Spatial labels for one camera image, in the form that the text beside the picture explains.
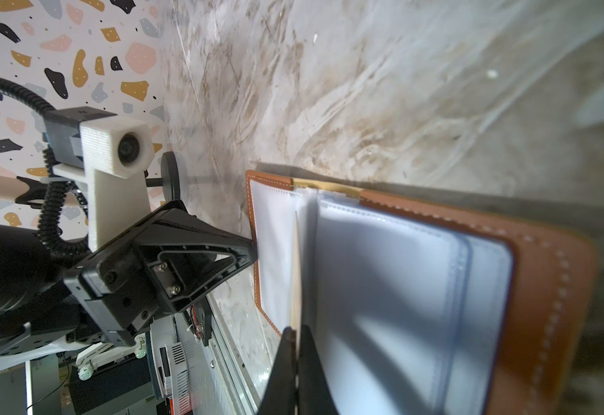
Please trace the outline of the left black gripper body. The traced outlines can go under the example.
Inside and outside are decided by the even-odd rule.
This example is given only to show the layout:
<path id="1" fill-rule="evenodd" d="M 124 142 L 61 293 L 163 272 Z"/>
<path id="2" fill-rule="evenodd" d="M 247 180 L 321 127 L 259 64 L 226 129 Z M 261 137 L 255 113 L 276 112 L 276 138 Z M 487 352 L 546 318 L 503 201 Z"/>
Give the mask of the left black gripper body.
<path id="1" fill-rule="evenodd" d="M 157 295 L 134 252 L 96 252 L 69 269 L 63 281 L 113 345 L 133 346 L 157 311 Z"/>

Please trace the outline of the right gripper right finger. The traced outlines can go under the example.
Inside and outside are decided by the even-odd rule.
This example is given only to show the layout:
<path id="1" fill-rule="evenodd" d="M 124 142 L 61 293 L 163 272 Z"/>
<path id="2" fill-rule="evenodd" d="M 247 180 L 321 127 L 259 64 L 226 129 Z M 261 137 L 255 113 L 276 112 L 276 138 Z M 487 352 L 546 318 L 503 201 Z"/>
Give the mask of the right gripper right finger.
<path id="1" fill-rule="evenodd" d="M 307 325 L 301 327 L 299 335 L 298 413 L 338 415 L 312 331 Z"/>

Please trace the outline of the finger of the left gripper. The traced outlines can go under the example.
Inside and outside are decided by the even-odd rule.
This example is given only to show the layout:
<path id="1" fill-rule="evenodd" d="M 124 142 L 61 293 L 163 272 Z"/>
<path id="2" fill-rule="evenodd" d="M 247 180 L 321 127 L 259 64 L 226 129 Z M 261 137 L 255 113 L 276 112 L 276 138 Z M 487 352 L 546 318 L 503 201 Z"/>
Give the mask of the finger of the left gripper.
<path id="1" fill-rule="evenodd" d="M 135 251 L 162 315 L 188 309 L 258 259 L 252 240 L 210 226 L 180 201 L 167 202 L 139 225 Z"/>

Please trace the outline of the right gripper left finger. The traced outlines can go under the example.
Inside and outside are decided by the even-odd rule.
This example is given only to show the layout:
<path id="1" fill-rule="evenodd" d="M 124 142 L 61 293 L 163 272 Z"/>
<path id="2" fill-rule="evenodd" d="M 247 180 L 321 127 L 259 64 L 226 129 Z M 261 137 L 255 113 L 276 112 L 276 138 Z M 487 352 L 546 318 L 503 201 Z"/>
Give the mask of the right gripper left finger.
<path id="1" fill-rule="evenodd" d="M 297 406 L 297 332 L 284 330 L 258 415 L 291 415 Z"/>

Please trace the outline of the brown leather card holder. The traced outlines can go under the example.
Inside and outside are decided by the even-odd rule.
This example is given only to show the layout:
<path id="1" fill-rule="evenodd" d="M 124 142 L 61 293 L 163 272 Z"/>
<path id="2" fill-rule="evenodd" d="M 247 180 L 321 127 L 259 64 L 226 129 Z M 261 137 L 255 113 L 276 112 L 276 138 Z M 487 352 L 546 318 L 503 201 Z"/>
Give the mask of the brown leather card holder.
<path id="1" fill-rule="evenodd" d="M 290 327 L 293 218 L 303 317 L 338 414 L 552 414 L 597 250 L 576 233 L 250 170 L 255 304 Z"/>

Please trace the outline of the gold VIP credit card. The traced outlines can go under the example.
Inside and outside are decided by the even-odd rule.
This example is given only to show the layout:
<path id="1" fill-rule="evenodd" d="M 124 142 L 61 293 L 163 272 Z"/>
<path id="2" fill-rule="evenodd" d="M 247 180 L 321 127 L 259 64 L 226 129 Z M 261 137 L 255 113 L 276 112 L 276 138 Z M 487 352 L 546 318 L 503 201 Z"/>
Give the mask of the gold VIP credit card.
<path id="1" fill-rule="evenodd" d="M 290 327 L 294 332 L 296 348 L 300 345 L 300 331 L 303 317 L 302 264 L 299 238 L 298 216 L 293 218 L 291 249 L 291 311 Z"/>

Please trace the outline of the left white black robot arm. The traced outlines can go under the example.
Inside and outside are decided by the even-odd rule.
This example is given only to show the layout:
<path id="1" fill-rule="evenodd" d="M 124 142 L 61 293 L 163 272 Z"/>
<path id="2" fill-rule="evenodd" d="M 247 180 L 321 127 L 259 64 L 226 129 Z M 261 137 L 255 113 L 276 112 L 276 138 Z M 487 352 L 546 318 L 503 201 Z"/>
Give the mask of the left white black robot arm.
<path id="1" fill-rule="evenodd" d="M 0 357 L 64 340 L 132 346 L 251 266 L 255 244 L 168 202 L 96 252 L 54 257 L 35 233 L 0 226 Z"/>

